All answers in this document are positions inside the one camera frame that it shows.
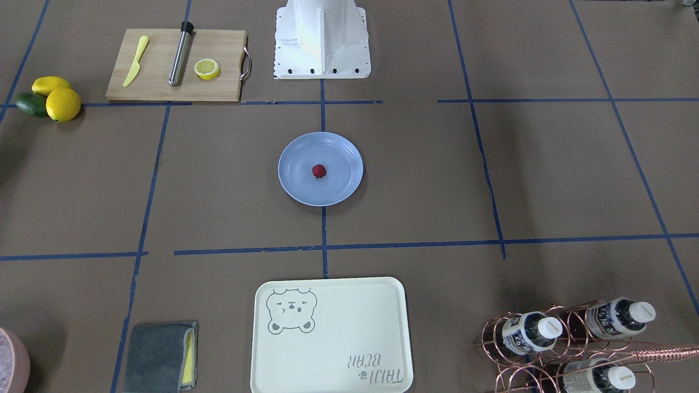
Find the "blue plate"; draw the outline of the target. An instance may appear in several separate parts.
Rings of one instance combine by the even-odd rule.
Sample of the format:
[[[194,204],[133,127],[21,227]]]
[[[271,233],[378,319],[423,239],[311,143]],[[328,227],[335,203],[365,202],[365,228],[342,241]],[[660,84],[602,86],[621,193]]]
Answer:
[[[327,175],[316,179],[311,169],[322,164]],[[347,138],[331,132],[297,137],[282,150],[277,165],[282,189],[299,203],[325,207],[345,201],[360,186],[364,161]]]

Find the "red strawberry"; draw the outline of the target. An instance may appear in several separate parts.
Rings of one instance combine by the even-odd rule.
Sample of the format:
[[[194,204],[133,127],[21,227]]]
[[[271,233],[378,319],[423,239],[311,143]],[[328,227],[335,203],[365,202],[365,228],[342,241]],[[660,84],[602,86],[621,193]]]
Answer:
[[[311,172],[312,176],[314,176],[316,179],[323,178],[327,175],[327,170],[325,169],[325,166],[322,164],[316,164],[315,166],[313,166]]]

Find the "cream bear tray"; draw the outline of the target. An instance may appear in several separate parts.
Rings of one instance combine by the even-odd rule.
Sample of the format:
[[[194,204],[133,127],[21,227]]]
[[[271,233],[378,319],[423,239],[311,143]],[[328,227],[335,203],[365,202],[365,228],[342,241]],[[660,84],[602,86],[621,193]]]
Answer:
[[[293,279],[257,289],[251,391],[405,392],[413,380],[398,279]]]

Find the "half lemon slice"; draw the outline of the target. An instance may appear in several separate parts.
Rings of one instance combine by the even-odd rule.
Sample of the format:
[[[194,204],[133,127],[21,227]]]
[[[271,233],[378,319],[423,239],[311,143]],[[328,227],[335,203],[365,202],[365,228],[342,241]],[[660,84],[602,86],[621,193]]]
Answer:
[[[202,80],[213,80],[220,76],[221,67],[214,59],[201,59],[194,65],[194,72]]]

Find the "dark drink bottle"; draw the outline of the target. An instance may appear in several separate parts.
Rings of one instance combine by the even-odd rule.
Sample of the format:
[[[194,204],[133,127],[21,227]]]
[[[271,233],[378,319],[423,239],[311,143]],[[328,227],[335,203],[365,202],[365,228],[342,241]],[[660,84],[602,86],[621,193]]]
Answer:
[[[654,319],[656,309],[649,302],[619,297],[589,307],[584,324],[593,337],[617,340],[640,334]]]
[[[562,392],[629,392],[635,386],[636,374],[607,358],[567,363],[559,378]]]
[[[500,353],[507,358],[551,350],[564,333],[562,322],[542,312],[507,319],[497,334]]]

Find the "steel cylinder black cap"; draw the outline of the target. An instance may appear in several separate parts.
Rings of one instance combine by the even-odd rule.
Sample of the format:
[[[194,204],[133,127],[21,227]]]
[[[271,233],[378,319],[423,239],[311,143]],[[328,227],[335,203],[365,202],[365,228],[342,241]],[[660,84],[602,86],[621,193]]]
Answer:
[[[168,77],[170,87],[180,86],[183,78],[189,52],[194,35],[194,25],[189,21],[183,21],[180,29],[177,51],[173,60],[173,65]]]

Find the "wooden cutting board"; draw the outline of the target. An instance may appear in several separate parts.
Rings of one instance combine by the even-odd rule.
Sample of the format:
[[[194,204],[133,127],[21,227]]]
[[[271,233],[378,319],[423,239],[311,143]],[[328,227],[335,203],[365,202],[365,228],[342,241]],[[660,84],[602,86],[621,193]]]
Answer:
[[[180,29],[127,29],[107,100],[239,102],[251,70],[248,34],[195,29],[183,51]]]

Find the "yellow plastic knife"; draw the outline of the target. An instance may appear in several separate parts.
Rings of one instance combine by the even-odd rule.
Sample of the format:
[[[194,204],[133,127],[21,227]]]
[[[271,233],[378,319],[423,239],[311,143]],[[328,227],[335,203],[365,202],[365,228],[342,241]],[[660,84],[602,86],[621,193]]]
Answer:
[[[135,77],[137,77],[138,73],[140,72],[140,60],[149,42],[150,38],[147,35],[142,35],[142,37],[139,38],[137,44],[137,51],[135,52],[135,55],[133,57],[131,67],[129,69],[129,72],[127,73],[127,76],[125,77],[124,82],[122,83],[123,87],[128,87],[130,84],[132,84],[133,80],[135,79]]]

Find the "round yellow lemon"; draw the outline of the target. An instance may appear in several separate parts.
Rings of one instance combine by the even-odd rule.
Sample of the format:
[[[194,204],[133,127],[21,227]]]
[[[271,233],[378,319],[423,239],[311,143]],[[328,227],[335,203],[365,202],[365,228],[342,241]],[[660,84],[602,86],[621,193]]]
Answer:
[[[68,122],[74,119],[79,114],[81,106],[79,94],[68,87],[53,90],[46,99],[47,115],[57,122]]]

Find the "dark drink bottle front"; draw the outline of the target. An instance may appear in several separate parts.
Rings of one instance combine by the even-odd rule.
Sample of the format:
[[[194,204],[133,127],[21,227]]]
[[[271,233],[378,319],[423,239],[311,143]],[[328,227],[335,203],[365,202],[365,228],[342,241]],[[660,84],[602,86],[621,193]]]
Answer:
[[[567,363],[559,378],[562,392],[629,392],[635,386],[636,374],[607,358]]]

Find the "oval yellow lemon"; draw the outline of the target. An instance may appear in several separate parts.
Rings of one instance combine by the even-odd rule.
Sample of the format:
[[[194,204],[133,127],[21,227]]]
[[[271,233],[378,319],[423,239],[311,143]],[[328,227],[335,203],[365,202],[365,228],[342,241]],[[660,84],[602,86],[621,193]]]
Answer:
[[[65,78],[57,75],[47,75],[35,79],[32,84],[32,91],[36,94],[48,97],[48,95],[57,88],[71,88],[72,85]]]

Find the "green lime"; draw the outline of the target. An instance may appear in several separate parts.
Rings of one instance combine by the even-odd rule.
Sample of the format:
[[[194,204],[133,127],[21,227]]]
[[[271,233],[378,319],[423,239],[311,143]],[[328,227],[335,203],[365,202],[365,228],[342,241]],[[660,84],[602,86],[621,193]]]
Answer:
[[[34,92],[23,92],[17,95],[15,105],[27,115],[32,117],[48,117],[46,109],[47,98]]]

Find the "pink bowl of ice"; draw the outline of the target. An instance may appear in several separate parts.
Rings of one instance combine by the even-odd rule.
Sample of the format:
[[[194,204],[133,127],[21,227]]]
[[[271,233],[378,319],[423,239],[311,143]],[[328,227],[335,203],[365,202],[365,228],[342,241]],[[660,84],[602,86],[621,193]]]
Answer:
[[[31,370],[25,344],[1,328],[1,392],[25,392]]]

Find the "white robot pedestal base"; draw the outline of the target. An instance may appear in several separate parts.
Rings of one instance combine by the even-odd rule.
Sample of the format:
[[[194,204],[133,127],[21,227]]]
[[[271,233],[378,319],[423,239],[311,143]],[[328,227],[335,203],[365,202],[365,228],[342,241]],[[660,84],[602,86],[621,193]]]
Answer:
[[[369,28],[354,1],[289,1],[275,15],[277,80],[369,78]]]

